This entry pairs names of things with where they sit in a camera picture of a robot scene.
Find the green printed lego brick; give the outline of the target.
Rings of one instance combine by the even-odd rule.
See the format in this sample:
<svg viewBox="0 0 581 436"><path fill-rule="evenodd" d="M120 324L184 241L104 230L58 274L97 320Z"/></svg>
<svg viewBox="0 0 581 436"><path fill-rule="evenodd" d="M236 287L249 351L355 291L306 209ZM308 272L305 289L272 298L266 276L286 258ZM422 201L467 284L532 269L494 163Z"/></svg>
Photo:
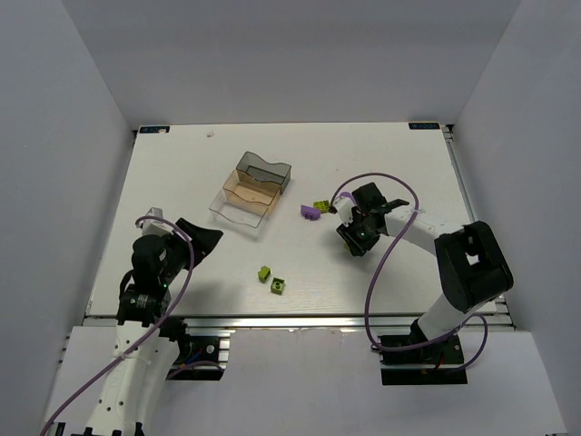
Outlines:
<svg viewBox="0 0 581 436"><path fill-rule="evenodd" d="M321 213L328 213L330 211L330 201L322 200L313 203L313 207Z"/></svg>

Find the small green lego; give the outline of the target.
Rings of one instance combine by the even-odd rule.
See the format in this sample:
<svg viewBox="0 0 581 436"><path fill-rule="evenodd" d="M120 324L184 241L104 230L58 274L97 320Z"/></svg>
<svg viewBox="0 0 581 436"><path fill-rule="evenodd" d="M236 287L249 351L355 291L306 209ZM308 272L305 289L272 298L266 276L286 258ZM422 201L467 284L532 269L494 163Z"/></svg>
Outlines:
<svg viewBox="0 0 581 436"><path fill-rule="evenodd" d="M265 283L271 276L271 268L269 266L263 265L258 271L258 279L260 282Z"/></svg>

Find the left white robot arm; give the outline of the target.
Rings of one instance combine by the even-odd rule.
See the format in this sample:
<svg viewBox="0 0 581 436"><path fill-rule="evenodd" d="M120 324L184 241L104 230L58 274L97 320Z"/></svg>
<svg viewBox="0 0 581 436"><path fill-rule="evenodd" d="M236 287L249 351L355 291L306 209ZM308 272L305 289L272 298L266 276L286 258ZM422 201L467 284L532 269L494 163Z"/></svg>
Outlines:
<svg viewBox="0 0 581 436"><path fill-rule="evenodd" d="M171 315L178 300L170 286L180 273L191 277L223 233L151 215L137 224L142 234L120 283L112 360L98 374L103 388L85 435L143 435L167 377L195 362L184 319Z"/></svg>

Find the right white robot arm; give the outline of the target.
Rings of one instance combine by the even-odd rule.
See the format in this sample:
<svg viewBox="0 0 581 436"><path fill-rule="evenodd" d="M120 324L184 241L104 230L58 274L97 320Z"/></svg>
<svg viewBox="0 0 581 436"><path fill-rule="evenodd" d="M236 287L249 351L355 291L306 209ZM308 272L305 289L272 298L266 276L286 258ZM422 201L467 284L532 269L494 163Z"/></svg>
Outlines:
<svg viewBox="0 0 581 436"><path fill-rule="evenodd" d="M415 352L457 333L484 304L510 290L514 278L491 227L482 221L451 223L423 213L417 201L389 201L374 183L352 193L335 193L330 210L340 218L337 234L350 254L361 257L383 236L391 237L390 256L406 241L437 261L442 294L415 320L406 344L371 345L384 352Z"/></svg>

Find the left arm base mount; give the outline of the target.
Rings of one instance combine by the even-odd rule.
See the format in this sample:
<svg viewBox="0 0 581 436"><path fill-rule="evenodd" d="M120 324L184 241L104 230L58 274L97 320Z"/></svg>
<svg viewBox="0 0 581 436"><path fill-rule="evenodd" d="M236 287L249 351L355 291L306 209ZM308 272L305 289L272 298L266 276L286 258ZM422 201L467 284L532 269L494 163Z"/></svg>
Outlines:
<svg viewBox="0 0 581 436"><path fill-rule="evenodd" d="M170 318L161 334L169 334L179 354L168 372L170 381L216 382L228 361L230 332L193 327L180 318Z"/></svg>

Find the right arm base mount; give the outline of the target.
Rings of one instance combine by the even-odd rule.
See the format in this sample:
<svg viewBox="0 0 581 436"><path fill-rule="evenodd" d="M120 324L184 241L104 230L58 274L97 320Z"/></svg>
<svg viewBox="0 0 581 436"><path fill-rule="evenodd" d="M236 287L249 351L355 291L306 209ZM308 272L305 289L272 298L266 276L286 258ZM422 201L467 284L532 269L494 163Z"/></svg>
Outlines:
<svg viewBox="0 0 581 436"><path fill-rule="evenodd" d="M467 372L459 337L406 352L380 352L383 386L466 385Z"/></svg>

